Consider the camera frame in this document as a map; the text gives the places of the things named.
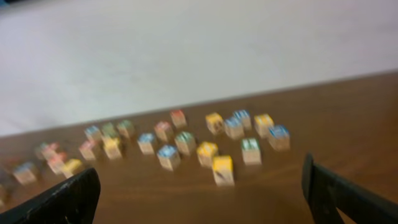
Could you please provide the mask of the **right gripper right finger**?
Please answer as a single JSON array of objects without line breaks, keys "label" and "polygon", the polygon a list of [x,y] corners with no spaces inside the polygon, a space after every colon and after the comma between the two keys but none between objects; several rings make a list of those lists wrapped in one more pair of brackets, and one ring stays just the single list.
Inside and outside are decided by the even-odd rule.
[{"label": "right gripper right finger", "polygon": [[315,223],[343,223],[342,211],[356,223],[397,223],[397,204],[314,163],[302,168],[302,190]]}]

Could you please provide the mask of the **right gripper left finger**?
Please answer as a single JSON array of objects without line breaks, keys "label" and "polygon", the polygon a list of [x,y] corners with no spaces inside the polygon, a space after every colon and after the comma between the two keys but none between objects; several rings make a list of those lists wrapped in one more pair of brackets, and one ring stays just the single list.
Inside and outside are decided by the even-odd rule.
[{"label": "right gripper left finger", "polygon": [[92,223],[101,192],[94,168],[42,192],[1,214],[1,224]]}]

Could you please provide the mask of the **yellow C block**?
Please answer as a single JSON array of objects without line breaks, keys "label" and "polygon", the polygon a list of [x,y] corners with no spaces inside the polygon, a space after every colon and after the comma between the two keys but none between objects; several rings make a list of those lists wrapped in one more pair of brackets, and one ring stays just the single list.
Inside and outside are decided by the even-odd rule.
[{"label": "yellow C block", "polygon": [[84,165],[82,161],[78,159],[70,159],[62,167],[62,173],[67,179],[83,170]]}]

